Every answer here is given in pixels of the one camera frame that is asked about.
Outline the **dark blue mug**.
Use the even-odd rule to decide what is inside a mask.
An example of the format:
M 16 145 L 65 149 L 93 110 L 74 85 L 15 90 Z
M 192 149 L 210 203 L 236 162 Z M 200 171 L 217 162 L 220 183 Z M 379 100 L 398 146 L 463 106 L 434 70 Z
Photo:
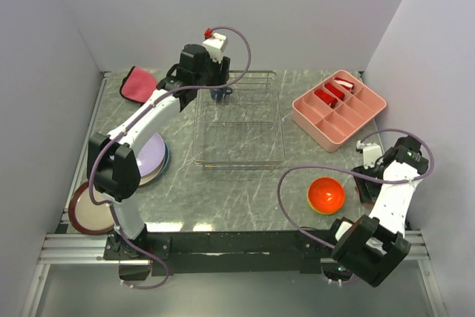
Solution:
M 233 89 L 231 87 L 211 89 L 209 93 L 210 93 L 210 97 L 215 102 L 223 102 L 226 98 L 228 98 L 233 93 Z

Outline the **orange bowl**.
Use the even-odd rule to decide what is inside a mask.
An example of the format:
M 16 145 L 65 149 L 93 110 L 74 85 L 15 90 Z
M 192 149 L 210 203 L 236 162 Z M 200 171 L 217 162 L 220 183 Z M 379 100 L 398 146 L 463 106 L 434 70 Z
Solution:
M 320 177 L 313 181 L 307 190 L 308 199 L 339 200 L 341 208 L 344 205 L 346 194 L 344 187 L 334 178 Z

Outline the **pink compartment tray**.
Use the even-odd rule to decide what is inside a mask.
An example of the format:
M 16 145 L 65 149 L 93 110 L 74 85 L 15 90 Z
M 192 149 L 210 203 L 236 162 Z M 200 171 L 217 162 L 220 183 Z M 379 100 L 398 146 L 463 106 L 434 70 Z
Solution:
M 353 93 L 346 91 L 335 78 L 354 83 Z M 324 86 L 331 82 L 344 92 L 341 101 Z M 322 89 L 337 100 L 334 108 L 321 101 L 314 92 Z M 292 103 L 292 119 L 325 151 L 334 152 L 363 129 L 387 107 L 385 99 L 346 70 L 339 70 L 311 87 Z

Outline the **wire dish rack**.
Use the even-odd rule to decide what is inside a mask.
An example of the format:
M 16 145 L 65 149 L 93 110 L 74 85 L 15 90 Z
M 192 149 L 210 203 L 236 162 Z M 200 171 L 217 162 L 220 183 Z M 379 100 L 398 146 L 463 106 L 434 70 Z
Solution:
M 233 93 L 215 102 L 197 94 L 192 158 L 210 169 L 270 169 L 285 160 L 277 74 L 250 71 L 227 85 Z

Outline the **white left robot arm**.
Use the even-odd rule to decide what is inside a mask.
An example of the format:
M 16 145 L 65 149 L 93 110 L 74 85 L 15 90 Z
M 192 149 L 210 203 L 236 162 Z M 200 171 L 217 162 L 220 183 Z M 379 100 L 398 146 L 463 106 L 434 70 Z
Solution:
M 100 203 L 109 206 L 116 230 L 125 236 L 122 250 L 130 258 L 141 258 L 148 250 L 148 240 L 142 236 L 145 223 L 134 196 L 140 184 L 137 155 L 160 125 L 196 98 L 200 86 L 226 84 L 230 59 L 223 54 L 225 47 L 211 39 L 186 45 L 180 61 L 135 113 L 108 134 L 95 133 L 89 139 L 90 192 L 102 194 Z

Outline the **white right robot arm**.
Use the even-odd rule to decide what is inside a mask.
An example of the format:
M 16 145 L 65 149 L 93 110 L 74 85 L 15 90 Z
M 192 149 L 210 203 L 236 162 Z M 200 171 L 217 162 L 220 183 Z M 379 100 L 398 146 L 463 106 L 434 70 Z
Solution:
M 375 143 L 356 144 L 363 164 L 352 172 L 360 198 L 373 200 L 373 208 L 356 222 L 337 220 L 325 247 L 331 259 L 372 287 L 380 285 L 410 252 L 405 239 L 407 211 L 430 164 L 421 146 L 408 134 L 386 152 Z

